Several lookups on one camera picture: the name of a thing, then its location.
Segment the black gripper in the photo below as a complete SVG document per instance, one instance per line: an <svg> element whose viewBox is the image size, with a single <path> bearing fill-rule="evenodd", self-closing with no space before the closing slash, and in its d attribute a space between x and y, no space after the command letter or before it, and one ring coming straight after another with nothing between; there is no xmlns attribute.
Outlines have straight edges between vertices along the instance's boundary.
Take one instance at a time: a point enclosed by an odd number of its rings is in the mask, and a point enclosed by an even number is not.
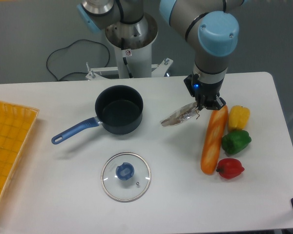
<svg viewBox="0 0 293 234"><path fill-rule="evenodd" d="M223 83L204 83L199 80L197 74L192 74L184 79L184 84L187 87L190 95L195 98L197 102L196 109L203 110L221 110L226 102L220 97L220 89Z"/></svg>

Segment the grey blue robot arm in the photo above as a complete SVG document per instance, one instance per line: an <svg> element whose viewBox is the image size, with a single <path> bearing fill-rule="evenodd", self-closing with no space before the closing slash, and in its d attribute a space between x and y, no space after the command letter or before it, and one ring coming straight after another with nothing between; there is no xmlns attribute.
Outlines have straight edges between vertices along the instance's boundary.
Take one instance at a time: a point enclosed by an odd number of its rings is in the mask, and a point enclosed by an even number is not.
<svg viewBox="0 0 293 234"><path fill-rule="evenodd" d="M160 2L163 19L195 51L193 71L185 85L198 110L220 110L226 104L220 89L239 34L239 24L230 10L242 4L241 0ZM119 77L151 76L151 46L158 26L144 11L141 0L84 0L77 9L89 30L104 31L114 47Z"/></svg>

